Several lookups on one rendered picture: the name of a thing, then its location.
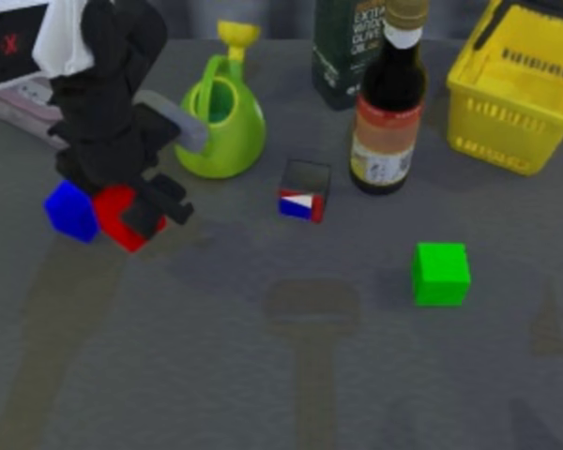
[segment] watering can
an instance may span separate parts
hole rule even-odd
[[[175,154],[191,173],[222,179],[239,175],[263,153],[266,123],[251,89],[243,81],[244,53],[259,36],[259,27],[219,21],[227,56],[212,56],[201,81],[185,95],[181,108],[208,129],[204,147],[195,151],[177,144]]]

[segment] pink box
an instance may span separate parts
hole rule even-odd
[[[47,103],[52,96],[48,80],[36,78],[0,91],[0,120],[21,128],[42,139],[51,147],[62,149],[67,144],[48,136],[48,130],[62,120],[58,107]]]

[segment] bottle cap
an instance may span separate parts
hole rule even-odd
[[[386,22],[401,30],[415,30],[425,24],[429,8],[429,0],[386,0]]]

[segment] table surface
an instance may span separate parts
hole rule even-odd
[[[424,43],[412,175],[370,198],[347,176],[352,112],[312,89],[310,44],[259,43],[246,75],[264,155],[212,182],[163,152],[197,213],[136,255],[57,235],[41,207],[59,182],[53,150],[0,122],[0,450],[297,448],[296,359],[262,308],[293,279],[358,298],[325,400],[337,448],[563,449],[563,144],[532,178],[452,151],[444,81],[458,50]],[[171,42],[146,87],[180,99],[222,51]],[[320,225],[276,212],[294,157],[334,168]],[[467,244],[462,307],[414,307],[419,241]]]

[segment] yellow spout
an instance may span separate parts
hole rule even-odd
[[[229,59],[244,62],[244,55],[260,36],[261,28],[248,23],[219,21],[217,31],[220,39],[229,46]]]

